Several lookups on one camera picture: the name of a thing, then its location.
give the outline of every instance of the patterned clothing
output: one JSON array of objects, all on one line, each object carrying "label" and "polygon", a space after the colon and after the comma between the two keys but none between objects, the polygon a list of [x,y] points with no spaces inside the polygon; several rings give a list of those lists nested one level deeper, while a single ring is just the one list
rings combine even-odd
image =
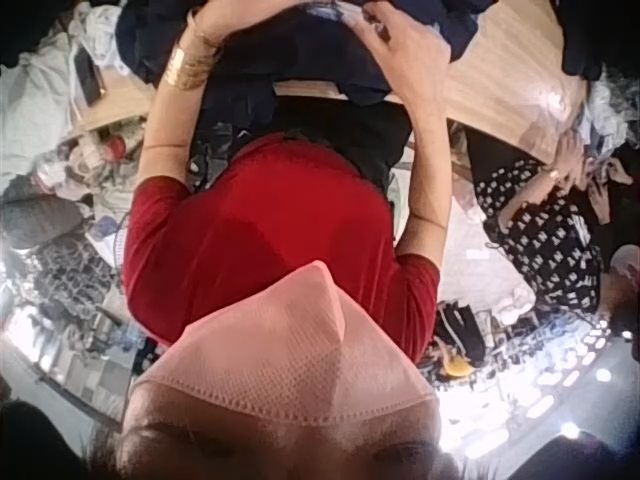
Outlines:
[{"label": "patterned clothing", "polygon": [[494,171],[475,185],[488,220],[485,230],[536,292],[538,302],[592,313],[599,303],[600,250],[578,206],[554,189],[540,205],[524,205],[507,226],[497,216],[540,171],[533,159]]}]

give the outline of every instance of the pink face mask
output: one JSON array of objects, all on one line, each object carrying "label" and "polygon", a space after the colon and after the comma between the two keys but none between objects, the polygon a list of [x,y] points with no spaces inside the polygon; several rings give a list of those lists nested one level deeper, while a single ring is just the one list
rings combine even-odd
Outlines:
[{"label": "pink face mask", "polygon": [[404,353],[314,262],[189,326],[138,384],[156,382],[264,420],[330,426],[435,394]]}]

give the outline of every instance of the folded clothes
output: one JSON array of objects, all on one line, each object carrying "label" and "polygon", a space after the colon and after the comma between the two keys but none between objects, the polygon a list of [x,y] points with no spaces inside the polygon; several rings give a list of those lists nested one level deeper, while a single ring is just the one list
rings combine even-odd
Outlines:
[{"label": "folded clothes", "polygon": [[[495,0],[394,0],[425,25],[438,25],[462,56],[478,30],[477,14]],[[124,63],[147,83],[160,81],[190,8],[204,0],[130,0],[116,27]],[[363,5],[363,0],[350,3]],[[230,38],[207,85],[200,121],[248,128],[271,120],[277,99],[273,82],[324,80],[360,105],[380,102],[389,85],[371,54],[349,29],[302,9],[290,9]]]}]

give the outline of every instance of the hair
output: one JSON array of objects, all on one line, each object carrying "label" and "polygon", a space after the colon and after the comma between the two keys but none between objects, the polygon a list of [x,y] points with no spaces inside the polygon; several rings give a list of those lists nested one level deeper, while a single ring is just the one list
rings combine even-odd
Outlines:
[{"label": "hair", "polygon": [[[152,480],[151,478],[124,474],[118,470],[117,458],[118,434],[106,427],[98,428],[91,445],[84,452],[84,462],[88,471],[88,480]],[[455,464],[453,459],[447,463]],[[493,480],[495,473],[490,468],[467,463],[462,468],[444,468],[441,475],[433,480]]]}]

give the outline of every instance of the table surface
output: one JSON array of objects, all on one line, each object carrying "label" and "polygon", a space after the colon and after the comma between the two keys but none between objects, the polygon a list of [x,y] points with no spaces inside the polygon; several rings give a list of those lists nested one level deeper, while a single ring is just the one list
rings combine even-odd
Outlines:
[{"label": "table surface", "polygon": [[[584,81],[562,73],[562,45],[548,0],[500,1],[480,16],[478,34],[449,70],[447,116],[549,163],[586,92]],[[75,133],[149,111],[153,87],[111,70],[103,76],[107,93],[81,112]],[[282,82],[276,92],[345,98],[329,82]],[[387,100],[399,101],[393,94]]]}]

